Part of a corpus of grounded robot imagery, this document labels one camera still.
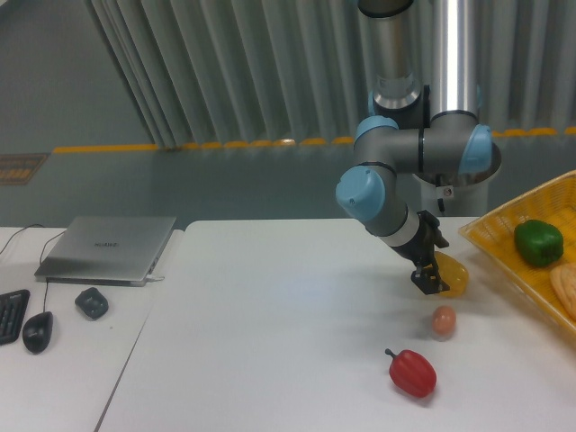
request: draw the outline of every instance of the brown egg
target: brown egg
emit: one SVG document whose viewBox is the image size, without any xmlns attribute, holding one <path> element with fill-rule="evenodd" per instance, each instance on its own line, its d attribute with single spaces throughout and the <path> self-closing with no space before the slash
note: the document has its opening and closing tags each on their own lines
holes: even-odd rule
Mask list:
<svg viewBox="0 0 576 432">
<path fill-rule="evenodd" d="M 432 314 L 432 329 L 439 336 L 452 334 L 456 327 L 456 312 L 450 306 L 440 306 Z"/>
</svg>

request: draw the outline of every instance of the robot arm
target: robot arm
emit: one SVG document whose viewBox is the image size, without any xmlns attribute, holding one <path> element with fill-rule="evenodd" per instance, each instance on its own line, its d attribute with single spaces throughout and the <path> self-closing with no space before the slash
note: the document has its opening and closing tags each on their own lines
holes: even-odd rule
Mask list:
<svg viewBox="0 0 576 432">
<path fill-rule="evenodd" d="M 411 70 L 407 33 L 412 0 L 359 0 L 369 18 L 377 83 L 370 104 L 377 115 L 360 123 L 354 167 L 337 185 L 337 202 L 373 235 L 413 262 L 412 281 L 425 294 L 449 290 L 435 247 L 448 246 L 439 221 L 415 212 L 396 194 L 400 173 L 486 171 L 492 140 L 476 106 L 473 0 L 434 0 L 432 86 L 420 88 Z"/>
</svg>

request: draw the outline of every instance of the yellow floor stripe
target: yellow floor stripe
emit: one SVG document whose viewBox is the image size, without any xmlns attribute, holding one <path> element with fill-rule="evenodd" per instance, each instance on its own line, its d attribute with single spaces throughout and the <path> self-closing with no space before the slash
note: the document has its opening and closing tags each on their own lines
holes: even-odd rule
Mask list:
<svg viewBox="0 0 576 432">
<path fill-rule="evenodd" d="M 156 144 L 127 144 L 122 146 L 76 146 L 56 147 L 52 153 L 99 153 L 105 151 L 152 151 L 158 150 Z"/>
<path fill-rule="evenodd" d="M 564 135 L 576 134 L 576 126 L 570 126 L 563 132 Z M 523 129 L 508 129 L 503 132 L 494 130 L 492 136 L 495 138 L 507 137 L 537 137 L 537 136 L 550 136 L 559 135 L 558 130 L 553 128 L 534 128 L 531 130 Z M 328 142 L 323 138 L 307 138 L 300 143 L 301 146 L 325 146 Z M 352 137 L 337 137 L 334 138 L 331 144 L 354 144 Z M 294 139 L 258 139 L 256 141 L 229 141 L 222 145 L 218 141 L 205 142 L 197 144 L 195 142 L 188 142 L 178 149 L 181 150 L 198 150 L 198 149 L 245 149 L 251 147 L 285 147 L 297 145 Z M 100 153 L 108 151 L 154 151 L 161 148 L 156 144 L 126 144 L 118 146 L 74 146 L 74 147 L 56 147 L 52 153 Z"/>
<path fill-rule="evenodd" d="M 354 144 L 352 137 L 338 137 L 332 140 L 332 144 Z"/>
<path fill-rule="evenodd" d="M 323 138 L 307 138 L 300 143 L 301 146 L 324 146 L 326 140 Z"/>
</svg>

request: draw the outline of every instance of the black object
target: black object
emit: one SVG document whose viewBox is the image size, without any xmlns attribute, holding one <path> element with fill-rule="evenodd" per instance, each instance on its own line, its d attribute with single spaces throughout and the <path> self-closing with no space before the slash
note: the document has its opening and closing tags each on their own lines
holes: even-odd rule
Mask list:
<svg viewBox="0 0 576 432">
<path fill-rule="evenodd" d="M 28 351 L 39 354 L 46 349 L 52 337 L 52 312 L 43 312 L 34 315 L 26 321 L 22 330 L 22 341 Z"/>
<path fill-rule="evenodd" d="M 108 311 L 108 301 L 94 287 L 82 291 L 74 303 L 92 320 L 98 320 Z"/>
<path fill-rule="evenodd" d="M 369 18 L 390 18 L 412 6 L 414 0 L 358 0 L 358 9 Z"/>
<path fill-rule="evenodd" d="M 20 336 L 29 298 L 28 290 L 0 295 L 0 345 L 10 344 Z"/>
<path fill-rule="evenodd" d="M 442 280 L 438 263 L 434 258 L 434 246 L 446 248 L 448 241 L 442 237 L 440 221 L 427 210 L 419 211 L 420 224 L 414 237 L 405 245 L 393 247 L 398 255 L 414 263 L 412 282 L 426 295 L 449 291 L 450 286 Z"/>
</svg>

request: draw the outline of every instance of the laptop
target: laptop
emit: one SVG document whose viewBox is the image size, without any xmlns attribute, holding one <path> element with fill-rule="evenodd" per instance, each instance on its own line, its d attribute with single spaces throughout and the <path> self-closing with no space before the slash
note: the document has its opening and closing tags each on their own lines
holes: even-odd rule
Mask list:
<svg viewBox="0 0 576 432">
<path fill-rule="evenodd" d="M 143 286 L 174 217 L 75 218 L 34 274 L 45 282 Z"/>
</svg>

